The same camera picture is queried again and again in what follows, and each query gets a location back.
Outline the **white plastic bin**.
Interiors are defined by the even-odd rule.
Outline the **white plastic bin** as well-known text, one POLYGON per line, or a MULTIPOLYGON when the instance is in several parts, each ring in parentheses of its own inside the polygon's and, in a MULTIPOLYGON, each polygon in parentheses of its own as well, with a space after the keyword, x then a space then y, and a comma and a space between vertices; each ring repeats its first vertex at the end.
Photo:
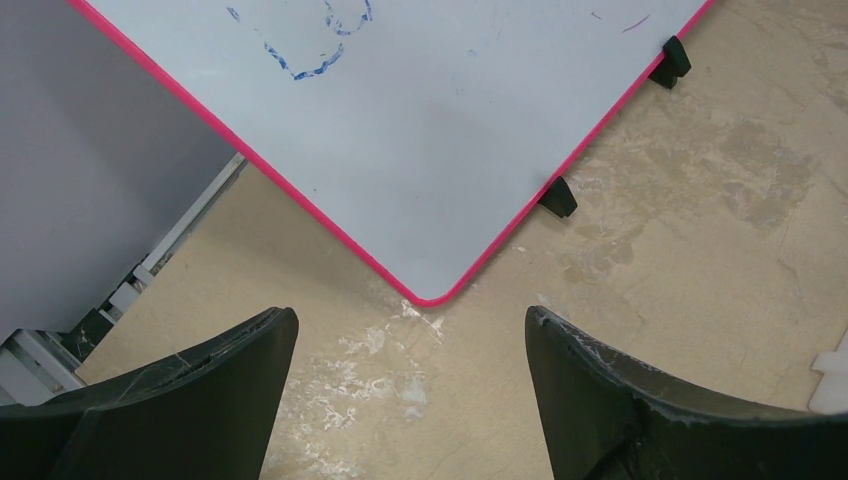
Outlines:
POLYGON ((832 352, 819 353, 812 370, 822 377, 816 387, 808 408, 819 414, 846 413, 847 406, 847 334, 832 352))

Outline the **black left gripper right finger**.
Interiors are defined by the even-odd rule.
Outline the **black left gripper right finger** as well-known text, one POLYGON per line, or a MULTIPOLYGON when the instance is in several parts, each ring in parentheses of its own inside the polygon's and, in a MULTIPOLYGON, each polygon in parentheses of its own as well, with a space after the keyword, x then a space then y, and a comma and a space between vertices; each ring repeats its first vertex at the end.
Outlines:
POLYGON ((843 479, 847 417, 719 393, 659 370, 542 306, 525 344, 557 479, 843 479))

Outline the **pink framed whiteboard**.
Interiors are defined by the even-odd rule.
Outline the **pink framed whiteboard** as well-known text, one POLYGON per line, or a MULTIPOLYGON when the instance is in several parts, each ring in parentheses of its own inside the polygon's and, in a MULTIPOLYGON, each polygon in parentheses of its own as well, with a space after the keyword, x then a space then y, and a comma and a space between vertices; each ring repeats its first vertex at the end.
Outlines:
POLYGON ((445 303, 706 1, 78 1, 412 303, 445 303))

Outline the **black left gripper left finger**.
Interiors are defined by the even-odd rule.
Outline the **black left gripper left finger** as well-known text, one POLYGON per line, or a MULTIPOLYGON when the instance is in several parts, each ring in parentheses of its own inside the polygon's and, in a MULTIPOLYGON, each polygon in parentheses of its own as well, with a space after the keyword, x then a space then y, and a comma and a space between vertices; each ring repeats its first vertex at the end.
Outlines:
POLYGON ((299 321, 269 308, 191 348, 1 410, 5 479, 256 479, 299 321))

